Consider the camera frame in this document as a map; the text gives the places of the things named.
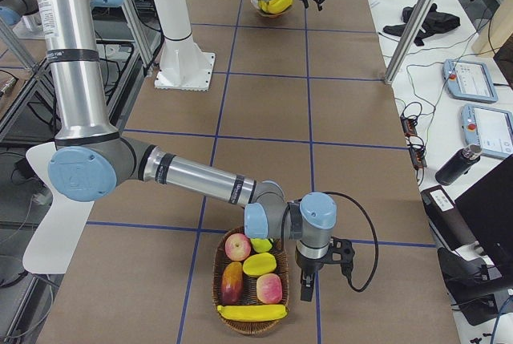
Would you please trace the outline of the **yellow banana top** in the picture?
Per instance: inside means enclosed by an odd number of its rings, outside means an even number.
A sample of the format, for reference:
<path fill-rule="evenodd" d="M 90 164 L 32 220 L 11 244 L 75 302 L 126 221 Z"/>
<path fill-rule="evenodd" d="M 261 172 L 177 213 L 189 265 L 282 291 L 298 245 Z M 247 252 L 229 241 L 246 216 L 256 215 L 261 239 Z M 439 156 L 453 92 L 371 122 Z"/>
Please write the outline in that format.
<path fill-rule="evenodd" d="M 269 0 L 269 9 L 278 9 L 283 6 L 289 6 L 292 0 Z"/>

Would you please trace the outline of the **yellow banana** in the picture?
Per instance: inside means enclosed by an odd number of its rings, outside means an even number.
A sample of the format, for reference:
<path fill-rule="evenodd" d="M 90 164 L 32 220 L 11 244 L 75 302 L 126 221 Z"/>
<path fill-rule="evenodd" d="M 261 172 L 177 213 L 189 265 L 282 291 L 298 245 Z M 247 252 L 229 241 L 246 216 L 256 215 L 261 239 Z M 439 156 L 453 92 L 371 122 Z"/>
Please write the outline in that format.
<path fill-rule="evenodd" d="M 266 15 L 279 15 L 293 5 L 293 0 L 257 0 L 256 4 Z"/>
<path fill-rule="evenodd" d="M 269 9 L 278 9 L 283 6 L 289 6 L 292 0 L 269 0 Z"/>
<path fill-rule="evenodd" d="M 269 0 L 256 0 L 259 11 L 269 14 Z"/>
<path fill-rule="evenodd" d="M 217 306 L 221 317 L 235 322 L 267 322 L 280 320 L 288 315 L 288 309 L 282 304 Z"/>

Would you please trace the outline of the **yellow banana bottom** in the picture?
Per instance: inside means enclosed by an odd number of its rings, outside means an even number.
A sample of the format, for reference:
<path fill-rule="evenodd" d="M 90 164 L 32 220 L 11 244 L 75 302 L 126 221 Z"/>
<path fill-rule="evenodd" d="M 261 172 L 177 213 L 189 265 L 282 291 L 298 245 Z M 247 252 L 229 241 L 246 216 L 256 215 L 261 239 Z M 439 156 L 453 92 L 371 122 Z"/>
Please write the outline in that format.
<path fill-rule="evenodd" d="M 288 315 L 288 309 L 282 304 L 217 306 L 221 317 L 235 322 L 267 322 L 280 320 Z"/>

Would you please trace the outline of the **grey square plate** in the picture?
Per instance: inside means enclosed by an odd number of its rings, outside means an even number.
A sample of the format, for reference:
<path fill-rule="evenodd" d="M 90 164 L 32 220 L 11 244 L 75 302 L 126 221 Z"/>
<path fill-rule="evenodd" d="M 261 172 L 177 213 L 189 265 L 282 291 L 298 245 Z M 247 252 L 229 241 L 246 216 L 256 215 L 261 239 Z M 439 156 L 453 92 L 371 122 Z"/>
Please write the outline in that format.
<path fill-rule="evenodd" d="M 285 14 L 293 6 L 293 0 L 250 0 L 260 16 L 276 18 Z"/>

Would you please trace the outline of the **wicker basket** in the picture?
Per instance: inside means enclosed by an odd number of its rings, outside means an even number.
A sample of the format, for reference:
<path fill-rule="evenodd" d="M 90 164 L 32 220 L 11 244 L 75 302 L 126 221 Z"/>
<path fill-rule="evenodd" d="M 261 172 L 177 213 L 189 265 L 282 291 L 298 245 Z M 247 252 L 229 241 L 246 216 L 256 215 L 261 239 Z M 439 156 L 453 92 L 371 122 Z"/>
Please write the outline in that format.
<path fill-rule="evenodd" d="M 222 239 L 216 249 L 216 255 L 215 255 L 214 266 L 213 266 L 213 280 L 212 280 L 212 300 L 213 300 L 215 307 L 223 306 L 223 304 L 221 302 L 222 274 L 224 272 L 224 269 L 231 262 L 233 262 L 225 254 L 224 243 L 225 243 L 226 239 L 231 234 L 234 234 L 234 233 L 243 233 L 244 234 L 244 228 L 241 226 L 241 227 L 237 227 L 235 229 L 229 230 L 222 237 Z M 275 273 L 276 275 L 278 275 L 280 277 L 281 284 L 282 284 L 283 298 L 277 304 L 282 304 L 282 305 L 286 306 L 288 309 L 288 304 L 289 304 L 289 263 L 288 263 L 288 258 L 287 258 L 286 252 L 283 250 L 282 241 L 273 239 L 273 248 L 267 253 L 271 253 L 276 258 L 277 267 L 273 273 Z M 251 256 L 253 254 L 257 254 L 257 253 L 254 252 L 252 249 L 249 256 Z M 228 305 L 228 306 L 268 305 L 268 304 L 264 304 L 264 303 L 260 302 L 257 298 L 257 288 L 256 288 L 257 278 L 258 277 L 247 276 L 243 272 L 243 293 L 241 295 L 241 298 L 236 305 Z M 274 328 L 274 326 L 276 326 L 279 323 L 279 321 L 286 318 L 286 317 L 284 317 L 280 320 L 267 321 L 267 322 L 235 322 L 235 321 L 227 320 L 227 319 L 221 317 L 219 313 L 218 313 L 218 315 L 219 315 L 220 320 L 226 326 L 228 326 L 229 328 L 231 328 L 232 330 L 236 331 L 239 334 L 243 334 L 243 335 L 247 335 L 247 336 L 262 336 L 264 334 L 267 334 L 270 330 L 272 330 Z"/>

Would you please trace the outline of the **pink apple lower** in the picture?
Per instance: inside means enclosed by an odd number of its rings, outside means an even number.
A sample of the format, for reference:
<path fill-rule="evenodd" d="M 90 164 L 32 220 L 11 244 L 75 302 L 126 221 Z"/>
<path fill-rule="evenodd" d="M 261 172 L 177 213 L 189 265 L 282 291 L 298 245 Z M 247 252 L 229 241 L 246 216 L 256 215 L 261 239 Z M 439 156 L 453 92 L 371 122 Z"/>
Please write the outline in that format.
<path fill-rule="evenodd" d="M 267 273 L 256 280 L 256 296 L 264 304 L 277 304 L 283 298 L 281 279 L 275 273 Z"/>

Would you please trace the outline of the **pink apple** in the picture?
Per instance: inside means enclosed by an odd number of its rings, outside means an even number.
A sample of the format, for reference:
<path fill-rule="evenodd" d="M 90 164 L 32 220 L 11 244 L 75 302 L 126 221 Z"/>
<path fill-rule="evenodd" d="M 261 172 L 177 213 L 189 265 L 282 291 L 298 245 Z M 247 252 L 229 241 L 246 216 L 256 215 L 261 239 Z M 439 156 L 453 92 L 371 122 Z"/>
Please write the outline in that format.
<path fill-rule="evenodd" d="M 250 240 L 243 233 L 231 234 L 224 243 L 225 254 L 232 261 L 244 261 L 251 250 Z"/>
<path fill-rule="evenodd" d="M 256 280 L 256 296 L 264 304 L 277 304 L 283 298 L 281 279 L 275 273 L 267 273 Z"/>

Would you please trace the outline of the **yellow lemon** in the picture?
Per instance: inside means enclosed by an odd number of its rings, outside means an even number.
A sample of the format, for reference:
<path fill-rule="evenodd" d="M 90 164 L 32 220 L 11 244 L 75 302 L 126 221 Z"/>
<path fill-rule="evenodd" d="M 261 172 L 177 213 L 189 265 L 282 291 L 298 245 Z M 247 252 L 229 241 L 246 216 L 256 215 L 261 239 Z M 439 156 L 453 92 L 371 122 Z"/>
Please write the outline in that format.
<path fill-rule="evenodd" d="M 271 253 L 258 253 L 249 256 L 244 261 L 242 269 L 247 276 L 259 277 L 273 273 L 276 267 L 276 258 Z"/>

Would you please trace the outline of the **green pear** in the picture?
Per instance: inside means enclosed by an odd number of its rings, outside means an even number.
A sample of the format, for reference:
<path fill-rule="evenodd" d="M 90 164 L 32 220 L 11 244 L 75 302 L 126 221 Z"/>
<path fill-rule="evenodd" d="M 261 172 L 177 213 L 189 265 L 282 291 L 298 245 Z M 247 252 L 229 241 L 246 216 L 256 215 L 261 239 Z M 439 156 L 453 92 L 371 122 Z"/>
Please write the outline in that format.
<path fill-rule="evenodd" d="M 273 248 L 273 239 L 251 238 L 250 243 L 256 253 L 267 253 Z"/>

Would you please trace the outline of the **pink apple upper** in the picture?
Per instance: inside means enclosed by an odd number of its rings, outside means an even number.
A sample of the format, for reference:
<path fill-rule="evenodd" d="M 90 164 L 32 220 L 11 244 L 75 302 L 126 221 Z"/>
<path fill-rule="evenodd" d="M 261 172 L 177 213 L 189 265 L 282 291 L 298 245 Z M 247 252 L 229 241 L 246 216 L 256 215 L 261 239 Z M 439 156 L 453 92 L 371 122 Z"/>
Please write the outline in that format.
<path fill-rule="evenodd" d="M 231 234 L 224 243 L 225 254 L 232 261 L 244 261 L 251 250 L 250 240 L 243 233 Z"/>

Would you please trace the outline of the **black box device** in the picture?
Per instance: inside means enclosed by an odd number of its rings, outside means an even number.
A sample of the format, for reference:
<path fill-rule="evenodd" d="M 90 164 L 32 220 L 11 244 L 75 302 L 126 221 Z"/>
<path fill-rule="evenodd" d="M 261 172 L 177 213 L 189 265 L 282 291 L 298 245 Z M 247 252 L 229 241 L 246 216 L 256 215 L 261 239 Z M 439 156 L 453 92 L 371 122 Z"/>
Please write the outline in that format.
<path fill-rule="evenodd" d="M 478 241 L 442 186 L 421 191 L 421 198 L 426 215 L 451 250 Z"/>

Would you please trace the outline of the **teach pendant far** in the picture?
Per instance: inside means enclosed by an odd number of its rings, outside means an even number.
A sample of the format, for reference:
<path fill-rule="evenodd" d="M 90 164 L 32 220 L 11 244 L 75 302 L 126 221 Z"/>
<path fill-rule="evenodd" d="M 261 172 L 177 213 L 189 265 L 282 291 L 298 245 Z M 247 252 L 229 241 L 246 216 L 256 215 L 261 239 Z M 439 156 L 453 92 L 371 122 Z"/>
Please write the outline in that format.
<path fill-rule="evenodd" d="M 496 103 L 498 95 L 485 63 L 447 59 L 442 75 L 455 99 Z"/>

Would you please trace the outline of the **teach pendant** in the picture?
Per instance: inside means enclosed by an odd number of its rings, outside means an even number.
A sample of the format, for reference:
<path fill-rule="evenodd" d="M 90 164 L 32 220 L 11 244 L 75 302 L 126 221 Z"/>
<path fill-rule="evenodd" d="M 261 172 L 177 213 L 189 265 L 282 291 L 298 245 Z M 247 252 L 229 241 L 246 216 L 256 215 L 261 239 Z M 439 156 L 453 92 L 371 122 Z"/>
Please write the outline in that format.
<path fill-rule="evenodd" d="M 455 99 L 496 103 L 498 95 L 485 63 L 447 59 L 442 75 Z"/>
<path fill-rule="evenodd" d="M 461 121 L 465 142 L 480 146 L 483 155 L 503 160 L 512 154 L 511 112 L 466 104 Z"/>

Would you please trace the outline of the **black bottle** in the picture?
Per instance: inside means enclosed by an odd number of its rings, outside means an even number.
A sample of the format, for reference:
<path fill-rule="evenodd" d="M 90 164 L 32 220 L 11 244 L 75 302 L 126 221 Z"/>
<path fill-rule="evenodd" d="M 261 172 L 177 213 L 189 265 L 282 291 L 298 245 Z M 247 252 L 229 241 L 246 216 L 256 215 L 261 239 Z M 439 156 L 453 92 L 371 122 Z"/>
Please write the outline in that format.
<path fill-rule="evenodd" d="M 434 175 L 441 185 L 453 184 L 460 176 L 480 161 L 482 149 L 477 144 L 469 144 L 458 150 Z"/>

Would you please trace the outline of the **white chair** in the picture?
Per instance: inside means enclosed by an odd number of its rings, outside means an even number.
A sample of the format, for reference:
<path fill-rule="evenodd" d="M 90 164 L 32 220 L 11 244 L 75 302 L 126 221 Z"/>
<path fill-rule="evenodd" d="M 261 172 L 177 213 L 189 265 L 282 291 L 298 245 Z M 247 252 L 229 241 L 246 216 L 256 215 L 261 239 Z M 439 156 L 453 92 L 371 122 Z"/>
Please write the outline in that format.
<path fill-rule="evenodd" d="M 52 203 L 36 228 L 22 264 L 35 274 L 64 274 L 71 262 L 94 203 L 73 201 L 50 182 L 47 165 L 56 151 L 52 142 L 33 146 L 26 158 L 38 178 L 50 189 Z"/>

